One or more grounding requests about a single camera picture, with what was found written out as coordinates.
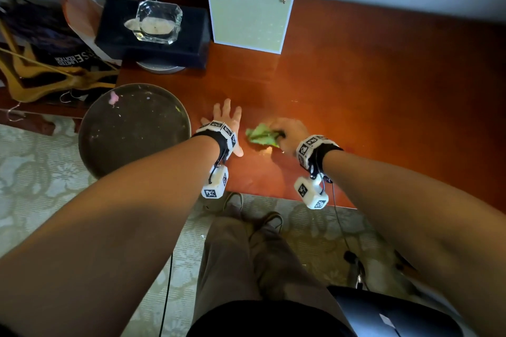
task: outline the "forearm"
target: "forearm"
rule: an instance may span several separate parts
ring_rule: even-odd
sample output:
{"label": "forearm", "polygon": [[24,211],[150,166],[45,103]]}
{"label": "forearm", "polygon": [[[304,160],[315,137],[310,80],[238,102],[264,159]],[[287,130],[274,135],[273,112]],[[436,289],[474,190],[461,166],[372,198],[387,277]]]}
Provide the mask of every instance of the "forearm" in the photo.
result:
{"label": "forearm", "polygon": [[0,260],[0,323],[25,337],[120,334],[174,250],[219,152],[215,140],[197,136],[63,206]]}
{"label": "forearm", "polygon": [[493,334],[506,296],[504,214],[430,177],[342,151],[329,152],[323,169],[459,311]]}

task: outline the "leg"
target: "leg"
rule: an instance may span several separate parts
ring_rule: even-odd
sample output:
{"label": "leg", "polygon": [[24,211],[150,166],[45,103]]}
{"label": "leg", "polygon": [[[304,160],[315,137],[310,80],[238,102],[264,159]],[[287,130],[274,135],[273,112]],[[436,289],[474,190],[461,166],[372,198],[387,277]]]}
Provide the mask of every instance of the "leg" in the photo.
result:
{"label": "leg", "polygon": [[272,301],[289,300],[326,311],[351,329],[338,302],[307,272],[278,231],[264,225],[250,238],[260,293]]}
{"label": "leg", "polygon": [[193,322],[219,305],[261,299],[243,221],[216,218],[204,244]]}

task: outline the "black velvet box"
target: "black velvet box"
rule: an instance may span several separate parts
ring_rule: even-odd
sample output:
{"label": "black velvet box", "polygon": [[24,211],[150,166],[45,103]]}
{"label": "black velvet box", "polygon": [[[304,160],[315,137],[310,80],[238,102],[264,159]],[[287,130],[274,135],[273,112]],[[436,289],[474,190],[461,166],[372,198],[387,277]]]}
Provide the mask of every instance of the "black velvet box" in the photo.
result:
{"label": "black velvet box", "polygon": [[139,1],[106,0],[95,44],[112,59],[152,64],[206,68],[211,39],[209,14],[204,8],[180,6],[183,11],[178,39],[172,44],[143,42],[124,26],[136,17]]}

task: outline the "hand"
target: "hand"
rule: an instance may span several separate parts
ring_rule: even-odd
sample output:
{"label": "hand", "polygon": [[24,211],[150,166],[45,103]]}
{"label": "hand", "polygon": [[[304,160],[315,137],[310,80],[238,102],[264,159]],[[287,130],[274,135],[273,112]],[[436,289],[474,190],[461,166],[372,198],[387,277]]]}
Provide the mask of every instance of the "hand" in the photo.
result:
{"label": "hand", "polygon": [[[223,103],[223,111],[221,109],[220,103],[216,103],[212,111],[213,120],[225,123],[236,134],[239,133],[239,123],[241,121],[241,115],[242,115],[242,108],[237,107],[235,109],[234,116],[230,117],[230,99],[225,99],[225,102]],[[200,119],[200,122],[202,124],[207,124],[209,123],[209,120],[203,117]],[[239,157],[242,157],[244,155],[244,151],[239,145],[239,139],[237,139],[237,145],[234,148],[234,153]]]}
{"label": "hand", "polygon": [[283,131],[286,138],[278,136],[276,139],[279,147],[288,155],[295,156],[295,151],[300,142],[309,137],[306,126],[300,121],[293,118],[280,117],[270,125],[273,131]]}

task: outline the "dark round plate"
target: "dark round plate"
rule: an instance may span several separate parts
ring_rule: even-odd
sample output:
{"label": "dark round plate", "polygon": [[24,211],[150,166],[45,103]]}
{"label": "dark round plate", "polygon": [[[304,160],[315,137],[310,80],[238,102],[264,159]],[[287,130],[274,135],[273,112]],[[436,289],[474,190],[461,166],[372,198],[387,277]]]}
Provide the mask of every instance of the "dark round plate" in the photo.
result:
{"label": "dark round plate", "polygon": [[96,178],[190,138],[188,114],[169,91],[151,84],[127,84],[95,101],[82,119],[79,154]]}

